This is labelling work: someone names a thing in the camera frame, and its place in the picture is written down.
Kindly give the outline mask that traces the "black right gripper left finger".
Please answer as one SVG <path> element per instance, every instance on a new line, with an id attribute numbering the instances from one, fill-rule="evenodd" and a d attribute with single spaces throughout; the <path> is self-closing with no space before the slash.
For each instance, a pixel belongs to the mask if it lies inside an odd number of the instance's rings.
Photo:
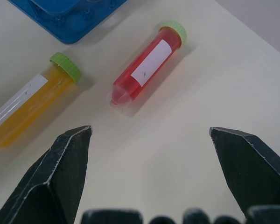
<path id="1" fill-rule="evenodd" d="M 72 224 L 84 189 L 91 126 L 59 135 L 0 209 L 0 224 Z"/>

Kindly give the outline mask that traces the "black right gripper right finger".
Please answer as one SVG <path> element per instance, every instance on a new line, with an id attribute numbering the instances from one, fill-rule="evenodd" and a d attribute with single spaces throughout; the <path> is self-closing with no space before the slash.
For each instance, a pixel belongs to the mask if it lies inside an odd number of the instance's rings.
<path id="1" fill-rule="evenodd" d="M 280 156 L 256 135 L 211 127 L 228 188 L 245 216 L 252 206 L 280 205 Z"/>

